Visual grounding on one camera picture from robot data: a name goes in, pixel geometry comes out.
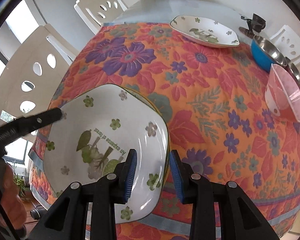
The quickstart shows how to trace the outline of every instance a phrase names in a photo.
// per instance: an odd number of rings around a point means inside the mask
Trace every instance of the window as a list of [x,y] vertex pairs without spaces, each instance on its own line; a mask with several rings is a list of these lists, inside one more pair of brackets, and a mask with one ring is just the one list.
[[23,43],[29,35],[39,27],[39,24],[34,19],[25,0],[22,0],[7,17],[6,22],[17,37]]

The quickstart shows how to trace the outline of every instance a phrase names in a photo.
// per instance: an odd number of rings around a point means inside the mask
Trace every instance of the white ceramic plate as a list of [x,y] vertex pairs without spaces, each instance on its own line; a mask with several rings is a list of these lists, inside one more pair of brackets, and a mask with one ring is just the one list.
[[203,17],[180,15],[172,20],[170,26],[193,42],[213,47],[237,47],[240,45],[235,31]]
[[61,109],[66,119],[52,125],[43,157],[52,189],[60,192],[74,181],[97,181],[134,148],[138,163],[131,198],[115,205],[115,220],[124,223],[151,213],[160,197],[168,148],[162,117],[112,84],[90,90]]

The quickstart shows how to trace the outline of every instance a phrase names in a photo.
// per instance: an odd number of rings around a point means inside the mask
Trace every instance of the white table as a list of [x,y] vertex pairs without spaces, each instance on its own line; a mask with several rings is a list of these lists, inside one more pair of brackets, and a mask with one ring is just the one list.
[[140,0],[106,25],[137,22],[170,23],[178,15],[216,20],[234,30],[240,42],[251,44],[251,39],[239,31],[240,26],[248,27],[241,19],[241,14],[224,5],[203,0]]

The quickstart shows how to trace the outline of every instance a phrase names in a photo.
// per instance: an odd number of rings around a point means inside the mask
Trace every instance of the pink bowl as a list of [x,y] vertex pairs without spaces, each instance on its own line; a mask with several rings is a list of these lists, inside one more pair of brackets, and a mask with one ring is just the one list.
[[265,99],[274,117],[300,122],[300,89],[293,77],[277,64],[271,65]]

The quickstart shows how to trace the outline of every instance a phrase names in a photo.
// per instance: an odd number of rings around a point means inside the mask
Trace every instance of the metal screw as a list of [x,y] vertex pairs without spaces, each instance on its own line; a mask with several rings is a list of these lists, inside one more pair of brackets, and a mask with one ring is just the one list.
[[77,189],[79,186],[80,186],[80,184],[79,184],[78,182],[74,182],[74,183],[71,184],[70,187],[71,187],[72,189]]
[[110,173],[107,175],[107,179],[115,179],[117,177],[117,175],[115,175],[114,173]]
[[194,174],[191,175],[191,178],[192,179],[201,179],[201,175],[198,174],[198,173],[194,173]]
[[229,187],[231,188],[236,188],[237,187],[237,183],[235,183],[234,181],[229,181],[228,182]]

